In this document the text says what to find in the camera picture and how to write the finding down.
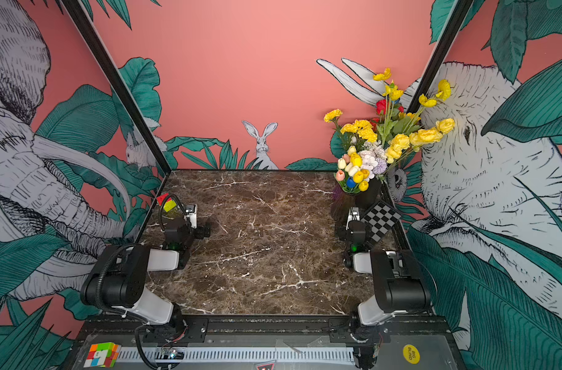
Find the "brown ribbed glass vase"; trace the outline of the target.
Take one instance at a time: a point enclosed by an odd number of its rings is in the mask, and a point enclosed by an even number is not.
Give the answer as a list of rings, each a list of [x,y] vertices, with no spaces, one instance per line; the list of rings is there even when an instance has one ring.
[[[339,187],[339,190],[341,195],[346,195],[348,199],[352,199],[355,206],[364,212],[378,202],[380,188],[380,180],[371,180],[368,189],[359,194],[348,194],[341,187]]]

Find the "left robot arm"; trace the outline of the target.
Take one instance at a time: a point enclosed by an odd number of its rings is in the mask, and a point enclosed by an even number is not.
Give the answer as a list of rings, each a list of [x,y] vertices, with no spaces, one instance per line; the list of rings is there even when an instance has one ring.
[[[191,257],[195,241],[211,235],[211,225],[192,226],[182,218],[165,225],[160,248],[140,244],[108,247],[100,255],[80,290],[80,300],[105,313],[142,322],[168,342],[187,335],[189,324],[178,305],[146,288],[152,271],[181,271]]]

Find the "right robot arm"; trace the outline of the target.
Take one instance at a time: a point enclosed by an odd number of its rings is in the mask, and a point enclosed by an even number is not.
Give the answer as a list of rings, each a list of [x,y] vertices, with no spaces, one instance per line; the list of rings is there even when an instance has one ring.
[[[396,316],[430,310],[431,295],[401,223],[393,228],[399,251],[365,247],[363,223],[358,220],[343,223],[337,231],[347,242],[343,258],[347,268],[373,280],[373,295],[357,306],[360,325],[382,325]]]

